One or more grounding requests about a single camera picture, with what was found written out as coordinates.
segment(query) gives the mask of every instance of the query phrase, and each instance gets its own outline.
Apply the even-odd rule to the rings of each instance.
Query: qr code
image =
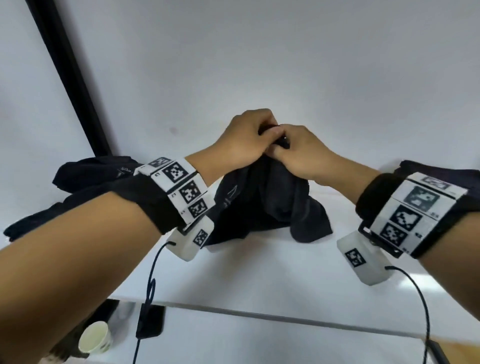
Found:
[[[179,189],[180,195],[188,204],[201,195],[200,190],[195,181],[190,181]]]
[[[363,256],[361,256],[357,248],[353,248],[352,250],[349,250],[348,252],[345,253],[345,256],[347,257],[347,259],[353,265],[354,268],[359,267],[362,264],[366,263],[365,259],[363,259]]]
[[[390,218],[398,226],[405,230],[412,231],[421,220],[422,215],[406,206],[400,205]]]
[[[171,162],[171,159],[165,158],[165,157],[160,157],[158,159],[155,159],[153,162],[150,162],[149,165],[155,168],[160,168],[161,166]]]
[[[421,180],[424,181],[425,183],[428,183],[428,184],[430,184],[432,186],[435,186],[437,188],[440,188],[442,190],[446,190],[448,187],[451,186],[451,184],[449,184],[447,182],[438,180],[438,179],[436,179],[434,177],[430,177],[430,176],[423,177]]]
[[[380,233],[380,236],[382,238],[389,241],[395,246],[400,246],[400,244],[405,240],[407,235],[408,234],[406,232],[400,230],[399,228],[396,228],[389,223],[384,226],[382,232]]]
[[[204,199],[201,198],[200,200],[195,202],[193,205],[189,206],[188,210],[192,214],[193,218],[197,218],[201,214],[203,214],[206,210],[208,210],[208,208]]]
[[[197,244],[199,247],[202,247],[204,244],[205,240],[207,240],[208,234],[205,230],[200,229],[198,234],[194,237],[193,242]]]
[[[172,182],[178,182],[187,175],[187,171],[177,162],[170,164],[168,167],[162,169],[162,172]]]
[[[440,196],[438,194],[434,194],[426,188],[416,186],[403,201],[419,210],[427,212],[439,198]]]

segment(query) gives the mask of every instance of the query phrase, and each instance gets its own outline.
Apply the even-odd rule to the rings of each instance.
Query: paper cup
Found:
[[[110,349],[112,334],[105,321],[92,323],[78,341],[78,350],[86,354],[100,354]]]

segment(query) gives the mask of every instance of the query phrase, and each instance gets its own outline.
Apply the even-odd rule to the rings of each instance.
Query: black pole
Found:
[[[86,87],[54,0],[25,0],[57,68],[95,156],[111,156],[107,137]]]

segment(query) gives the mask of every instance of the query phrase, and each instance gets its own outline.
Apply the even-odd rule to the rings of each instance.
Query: black cable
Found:
[[[430,340],[430,314],[428,313],[428,306],[427,306],[427,302],[425,301],[425,297],[423,297],[423,293],[420,291],[420,288],[415,283],[413,278],[410,277],[410,275],[406,271],[404,271],[403,269],[401,269],[399,267],[396,267],[396,266],[387,266],[387,267],[385,267],[385,269],[386,270],[398,270],[399,272],[402,272],[403,274],[405,274],[407,276],[407,278],[413,283],[413,285],[415,286],[415,288],[417,289],[417,291],[420,295],[421,302],[423,303],[423,308],[425,309],[425,320],[427,321],[427,333],[425,334],[425,351],[423,352],[423,364],[426,364],[427,363],[427,354],[428,354],[427,343]]]
[[[142,325],[143,322],[145,322],[144,319],[148,314],[148,310],[150,309],[150,306],[152,305],[152,302],[153,302],[153,297],[155,296],[156,282],[155,282],[155,278],[152,278],[152,276],[153,276],[153,271],[155,269],[156,260],[158,259],[158,256],[162,252],[162,249],[165,248],[167,245],[175,246],[177,244],[174,242],[166,242],[165,244],[162,245],[162,247],[158,250],[157,254],[155,255],[155,259],[153,260],[153,263],[152,263],[152,268],[150,269],[150,275],[148,276],[147,295],[146,295],[142,310],[140,310],[140,317],[138,319],[139,326]],[[140,347],[140,340],[141,339],[137,340],[137,347],[135,348],[135,354],[133,355],[132,364],[135,364],[135,362],[137,361],[137,354],[138,354],[138,349]]]

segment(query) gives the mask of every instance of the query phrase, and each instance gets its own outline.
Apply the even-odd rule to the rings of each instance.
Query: wristband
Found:
[[[367,227],[374,242],[419,258],[467,212],[480,209],[467,192],[419,172],[406,180],[379,175],[358,200],[356,212],[364,220],[359,231],[367,235]]]
[[[201,175],[185,159],[161,157],[116,181],[112,191],[135,202],[165,234],[185,228],[215,205]]]

